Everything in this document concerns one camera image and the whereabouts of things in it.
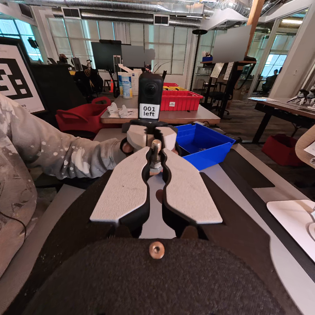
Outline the person's left forearm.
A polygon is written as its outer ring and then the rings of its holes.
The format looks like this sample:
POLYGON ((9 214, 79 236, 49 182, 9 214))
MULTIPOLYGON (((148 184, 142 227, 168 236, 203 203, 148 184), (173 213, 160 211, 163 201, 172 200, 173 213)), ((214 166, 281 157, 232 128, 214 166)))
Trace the person's left forearm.
POLYGON ((97 178, 127 157, 121 142, 63 133, 1 95, 1 159, 13 170, 41 167, 58 179, 97 178))

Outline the red box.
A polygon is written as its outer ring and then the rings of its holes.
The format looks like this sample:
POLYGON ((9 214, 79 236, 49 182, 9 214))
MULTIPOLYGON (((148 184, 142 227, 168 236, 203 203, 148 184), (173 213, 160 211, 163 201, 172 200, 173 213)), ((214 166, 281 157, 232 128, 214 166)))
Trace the red box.
POLYGON ((297 139, 283 134, 269 136, 262 147, 262 152, 281 166, 304 166, 296 155, 297 139))

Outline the white tissue box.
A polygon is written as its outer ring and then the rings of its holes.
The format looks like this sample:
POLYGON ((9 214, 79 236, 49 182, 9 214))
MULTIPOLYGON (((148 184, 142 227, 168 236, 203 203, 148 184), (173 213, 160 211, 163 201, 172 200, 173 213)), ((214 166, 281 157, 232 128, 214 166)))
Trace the white tissue box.
POLYGON ((139 77, 142 74, 142 70, 139 68, 130 69, 123 64, 118 64, 118 67, 121 70, 121 73, 129 73, 131 77, 131 88, 132 93, 135 96, 138 96, 139 93, 139 77))

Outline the black jacket yellow print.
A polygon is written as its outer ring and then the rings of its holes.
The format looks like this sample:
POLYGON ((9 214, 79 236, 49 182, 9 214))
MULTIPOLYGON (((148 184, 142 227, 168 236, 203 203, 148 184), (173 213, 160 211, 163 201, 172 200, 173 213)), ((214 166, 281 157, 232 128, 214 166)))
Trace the black jacket yellow print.
POLYGON ((98 69, 90 68, 76 71, 73 79, 88 103, 103 92, 104 81, 99 75, 98 69))

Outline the black wall screen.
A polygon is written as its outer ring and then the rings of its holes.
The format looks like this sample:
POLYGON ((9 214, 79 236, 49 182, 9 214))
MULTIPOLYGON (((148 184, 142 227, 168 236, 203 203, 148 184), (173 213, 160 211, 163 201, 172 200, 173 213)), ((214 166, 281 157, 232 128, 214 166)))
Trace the black wall screen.
POLYGON ((121 56, 120 40, 91 42, 96 69, 114 73, 114 56, 121 56))

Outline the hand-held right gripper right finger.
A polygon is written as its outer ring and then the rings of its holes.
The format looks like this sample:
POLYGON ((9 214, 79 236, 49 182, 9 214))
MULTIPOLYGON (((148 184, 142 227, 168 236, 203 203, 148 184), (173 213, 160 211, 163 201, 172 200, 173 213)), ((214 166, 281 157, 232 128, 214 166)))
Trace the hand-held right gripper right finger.
POLYGON ((223 219, 196 167, 164 148, 163 204, 172 213, 195 225, 219 224, 223 219))

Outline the blue plastic bin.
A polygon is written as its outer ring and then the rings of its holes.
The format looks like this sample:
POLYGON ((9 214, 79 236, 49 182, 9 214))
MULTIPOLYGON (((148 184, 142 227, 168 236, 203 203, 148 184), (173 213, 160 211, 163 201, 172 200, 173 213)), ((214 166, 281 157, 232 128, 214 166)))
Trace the blue plastic bin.
POLYGON ((201 124, 177 126, 182 157, 199 171, 224 161, 235 140, 201 124))

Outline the wooden desk black legs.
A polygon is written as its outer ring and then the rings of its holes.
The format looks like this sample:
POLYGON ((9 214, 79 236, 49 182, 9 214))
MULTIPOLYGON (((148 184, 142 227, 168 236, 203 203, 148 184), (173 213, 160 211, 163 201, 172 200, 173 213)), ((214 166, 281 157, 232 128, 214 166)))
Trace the wooden desk black legs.
POLYGON ((315 123, 314 110, 309 109, 305 105, 294 104, 293 102, 283 100, 267 100, 264 98, 249 98, 256 102, 255 110, 263 112, 264 117, 253 137, 251 143, 263 144, 260 139, 271 119, 276 117, 291 123, 294 131, 291 137, 294 137, 300 128, 309 129, 315 123))

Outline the silver hex bolt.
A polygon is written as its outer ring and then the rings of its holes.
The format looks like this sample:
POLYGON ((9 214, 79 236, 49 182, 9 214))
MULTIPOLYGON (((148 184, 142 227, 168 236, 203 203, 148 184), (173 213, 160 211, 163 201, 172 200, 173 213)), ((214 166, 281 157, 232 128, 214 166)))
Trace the silver hex bolt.
POLYGON ((161 140, 155 139, 152 141, 151 163, 153 165, 159 164, 161 162, 160 157, 161 148, 162 148, 161 140))

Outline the person's grey printed sweatshirt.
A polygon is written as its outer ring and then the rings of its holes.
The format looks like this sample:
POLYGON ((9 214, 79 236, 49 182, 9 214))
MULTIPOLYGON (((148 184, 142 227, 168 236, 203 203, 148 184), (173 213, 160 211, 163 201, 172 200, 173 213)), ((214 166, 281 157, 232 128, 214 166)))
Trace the person's grey printed sweatshirt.
POLYGON ((34 181, 19 154, 0 155, 0 276, 21 248, 37 202, 34 181))

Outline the wooden support post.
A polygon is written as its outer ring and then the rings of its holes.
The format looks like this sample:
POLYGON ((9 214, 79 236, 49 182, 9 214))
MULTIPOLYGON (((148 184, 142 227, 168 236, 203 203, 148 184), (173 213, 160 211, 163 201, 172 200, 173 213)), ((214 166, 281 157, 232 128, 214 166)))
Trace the wooden support post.
POLYGON ((252 28, 255 28, 257 26, 259 17, 262 12, 263 5, 265 3, 265 0, 253 0, 251 1, 250 5, 250 13, 247 20, 247 25, 251 25, 252 28))

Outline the white black marker board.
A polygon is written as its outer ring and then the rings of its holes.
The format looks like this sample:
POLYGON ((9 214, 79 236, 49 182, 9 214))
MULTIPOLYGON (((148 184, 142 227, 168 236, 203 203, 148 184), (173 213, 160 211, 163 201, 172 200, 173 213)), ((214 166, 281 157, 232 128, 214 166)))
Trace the white black marker board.
POLYGON ((46 109, 22 40, 0 39, 0 91, 30 113, 46 109))

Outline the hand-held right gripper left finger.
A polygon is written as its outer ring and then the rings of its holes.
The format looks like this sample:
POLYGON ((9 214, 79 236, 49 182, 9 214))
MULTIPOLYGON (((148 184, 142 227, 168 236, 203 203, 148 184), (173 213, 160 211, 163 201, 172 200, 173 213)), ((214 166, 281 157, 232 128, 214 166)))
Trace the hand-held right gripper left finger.
POLYGON ((122 224, 127 215, 135 214, 147 201, 147 179, 143 171, 148 165, 149 147, 122 160, 112 171, 90 221, 122 224))

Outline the blue white wipes canister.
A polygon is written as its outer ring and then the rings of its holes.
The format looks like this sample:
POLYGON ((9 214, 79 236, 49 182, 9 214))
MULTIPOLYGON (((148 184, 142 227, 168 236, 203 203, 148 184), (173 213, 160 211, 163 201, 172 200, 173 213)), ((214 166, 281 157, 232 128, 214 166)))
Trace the blue white wipes canister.
POLYGON ((131 73, 122 73, 121 81, 122 81, 122 88, 123 88, 123 97, 125 99, 131 99, 133 97, 131 73))

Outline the large black panel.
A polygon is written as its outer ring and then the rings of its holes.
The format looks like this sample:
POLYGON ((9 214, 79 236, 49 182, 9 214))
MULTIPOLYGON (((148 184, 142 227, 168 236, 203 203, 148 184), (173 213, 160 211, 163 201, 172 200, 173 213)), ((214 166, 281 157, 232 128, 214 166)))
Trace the large black panel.
POLYGON ((47 110, 55 115, 57 110, 69 110, 86 104, 65 65, 31 64, 30 70, 37 83, 47 110))

